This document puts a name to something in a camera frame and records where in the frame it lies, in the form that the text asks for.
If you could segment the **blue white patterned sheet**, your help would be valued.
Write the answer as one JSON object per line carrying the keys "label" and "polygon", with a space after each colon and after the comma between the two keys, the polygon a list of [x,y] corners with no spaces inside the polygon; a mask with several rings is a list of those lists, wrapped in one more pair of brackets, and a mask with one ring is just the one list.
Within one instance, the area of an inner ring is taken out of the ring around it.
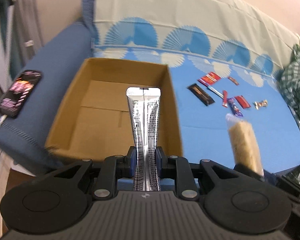
{"label": "blue white patterned sheet", "polygon": [[[242,0],[95,0],[95,56],[169,66],[178,103],[183,154],[233,167],[226,114],[219,96],[198,79],[251,105],[243,116],[254,129],[264,168],[280,172],[300,165],[300,131],[278,90],[300,38]],[[233,77],[236,86],[228,77]],[[196,83],[215,103],[204,105],[188,87]],[[255,101],[267,100],[257,110]]]}

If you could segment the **black chocolate bar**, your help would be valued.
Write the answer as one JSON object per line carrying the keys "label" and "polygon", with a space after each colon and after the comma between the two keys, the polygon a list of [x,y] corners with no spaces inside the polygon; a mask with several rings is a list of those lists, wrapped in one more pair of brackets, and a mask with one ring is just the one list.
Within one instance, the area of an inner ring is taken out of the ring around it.
{"label": "black chocolate bar", "polygon": [[207,92],[203,91],[201,87],[199,87],[196,83],[190,85],[188,87],[188,90],[190,90],[204,105],[209,106],[215,101]]}

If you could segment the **small brown red candy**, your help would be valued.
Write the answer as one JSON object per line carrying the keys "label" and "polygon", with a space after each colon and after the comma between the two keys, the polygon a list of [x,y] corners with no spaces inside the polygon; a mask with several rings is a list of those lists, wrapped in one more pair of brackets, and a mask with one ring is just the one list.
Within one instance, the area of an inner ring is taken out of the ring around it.
{"label": "small brown red candy", "polygon": [[236,86],[238,86],[239,85],[239,83],[233,78],[233,77],[228,77],[228,79],[232,82],[232,83],[234,83]]}

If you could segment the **red chips packet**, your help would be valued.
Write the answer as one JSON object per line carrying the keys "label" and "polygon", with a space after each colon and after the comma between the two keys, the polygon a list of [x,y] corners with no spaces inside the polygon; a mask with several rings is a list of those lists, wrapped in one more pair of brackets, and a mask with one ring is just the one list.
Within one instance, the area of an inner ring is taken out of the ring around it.
{"label": "red chips packet", "polygon": [[206,75],[199,78],[198,81],[205,86],[211,86],[214,83],[216,83],[217,81],[219,81],[220,79],[221,79],[221,77],[219,75],[217,75],[216,73],[209,72]]}

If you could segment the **silver snack sachet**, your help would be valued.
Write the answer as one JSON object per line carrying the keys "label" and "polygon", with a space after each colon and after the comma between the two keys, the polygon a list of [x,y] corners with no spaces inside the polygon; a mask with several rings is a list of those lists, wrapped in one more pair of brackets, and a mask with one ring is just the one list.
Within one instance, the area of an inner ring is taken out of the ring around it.
{"label": "silver snack sachet", "polygon": [[129,87],[126,90],[126,97],[136,149],[134,190],[160,191],[156,149],[161,90]]}

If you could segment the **brown cardboard box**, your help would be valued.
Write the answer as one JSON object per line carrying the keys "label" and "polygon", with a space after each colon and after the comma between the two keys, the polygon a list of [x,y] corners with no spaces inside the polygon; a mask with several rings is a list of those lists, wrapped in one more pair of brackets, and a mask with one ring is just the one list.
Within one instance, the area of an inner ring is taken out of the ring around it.
{"label": "brown cardboard box", "polygon": [[134,145],[126,90],[161,90],[158,145],[166,155],[183,153],[178,107],[167,65],[89,58],[68,87],[45,146],[63,162],[102,161],[126,155]]}

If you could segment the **red wafer bar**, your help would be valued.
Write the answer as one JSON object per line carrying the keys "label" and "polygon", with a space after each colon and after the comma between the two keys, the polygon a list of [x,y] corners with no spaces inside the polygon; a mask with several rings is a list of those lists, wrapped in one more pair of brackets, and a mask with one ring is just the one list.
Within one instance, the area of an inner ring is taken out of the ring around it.
{"label": "red wafer bar", "polygon": [[236,96],[235,99],[243,109],[251,107],[250,103],[242,95]]}

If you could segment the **black smartphone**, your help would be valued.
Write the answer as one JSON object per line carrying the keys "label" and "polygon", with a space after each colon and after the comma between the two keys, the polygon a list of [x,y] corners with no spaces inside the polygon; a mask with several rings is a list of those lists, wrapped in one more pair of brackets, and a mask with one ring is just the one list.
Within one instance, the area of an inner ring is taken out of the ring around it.
{"label": "black smartphone", "polygon": [[9,118],[16,118],[41,79],[42,73],[39,71],[23,71],[0,101],[0,113]]}

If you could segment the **blue sofa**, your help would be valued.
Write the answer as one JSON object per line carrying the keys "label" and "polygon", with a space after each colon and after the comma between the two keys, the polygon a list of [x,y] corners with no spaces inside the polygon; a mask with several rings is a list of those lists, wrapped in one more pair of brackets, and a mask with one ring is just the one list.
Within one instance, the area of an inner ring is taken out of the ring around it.
{"label": "blue sofa", "polygon": [[[93,22],[94,2],[82,0],[83,18],[59,33],[27,64],[26,70],[41,72],[42,79],[16,118],[0,120],[0,149],[33,174],[65,164],[45,143],[63,97],[83,62],[89,58],[117,59],[95,56],[98,33]],[[300,165],[286,171],[290,179],[300,183]]]}

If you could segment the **gold candy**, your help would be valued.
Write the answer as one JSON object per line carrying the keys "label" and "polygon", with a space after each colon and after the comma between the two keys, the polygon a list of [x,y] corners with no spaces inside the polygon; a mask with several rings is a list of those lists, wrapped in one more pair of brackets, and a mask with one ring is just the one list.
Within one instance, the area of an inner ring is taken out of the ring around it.
{"label": "gold candy", "polygon": [[267,100],[262,100],[262,101],[255,101],[254,106],[257,110],[261,109],[262,107],[267,107],[268,106],[268,101]]}

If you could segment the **purple chocolate bar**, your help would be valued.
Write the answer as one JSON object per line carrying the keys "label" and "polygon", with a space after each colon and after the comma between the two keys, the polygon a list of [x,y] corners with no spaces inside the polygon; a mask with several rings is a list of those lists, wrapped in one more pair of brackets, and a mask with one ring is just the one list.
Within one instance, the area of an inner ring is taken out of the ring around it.
{"label": "purple chocolate bar", "polygon": [[234,98],[228,98],[227,99],[228,105],[231,108],[232,114],[236,117],[243,117],[242,112],[239,110],[239,108],[237,107],[236,103],[235,103],[235,99]]}

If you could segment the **white blue candy stick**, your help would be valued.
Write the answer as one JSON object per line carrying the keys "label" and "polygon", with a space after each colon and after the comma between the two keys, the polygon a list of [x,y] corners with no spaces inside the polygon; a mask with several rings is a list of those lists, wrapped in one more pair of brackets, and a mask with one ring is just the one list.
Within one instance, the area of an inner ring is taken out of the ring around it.
{"label": "white blue candy stick", "polygon": [[212,91],[213,93],[215,93],[217,96],[219,96],[221,99],[223,99],[223,94],[221,92],[219,92],[218,90],[216,90],[215,88],[213,88],[212,86],[207,86],[207,88]]}

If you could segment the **puffed rice snack packet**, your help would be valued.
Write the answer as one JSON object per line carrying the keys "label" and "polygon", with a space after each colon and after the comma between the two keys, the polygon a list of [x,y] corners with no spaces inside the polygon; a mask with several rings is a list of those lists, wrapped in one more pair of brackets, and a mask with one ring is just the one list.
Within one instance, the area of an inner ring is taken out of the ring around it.
{"label": "puffed rice snack packet", "polygon": [[225,116],[235,164],[264,176],[260,149],[251,123],[232,114]]}

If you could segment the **thin red candy stick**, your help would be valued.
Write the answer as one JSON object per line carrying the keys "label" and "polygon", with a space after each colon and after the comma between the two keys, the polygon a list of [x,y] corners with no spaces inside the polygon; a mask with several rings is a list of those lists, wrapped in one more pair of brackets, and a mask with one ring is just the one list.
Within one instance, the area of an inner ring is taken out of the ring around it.
{"label": "thin red candy stick", "polygon": [[226,90],[223,90],[223,102],[222,102],[222,106],[223,107],[228,107],[228,99],[227,99],[228,93]]}

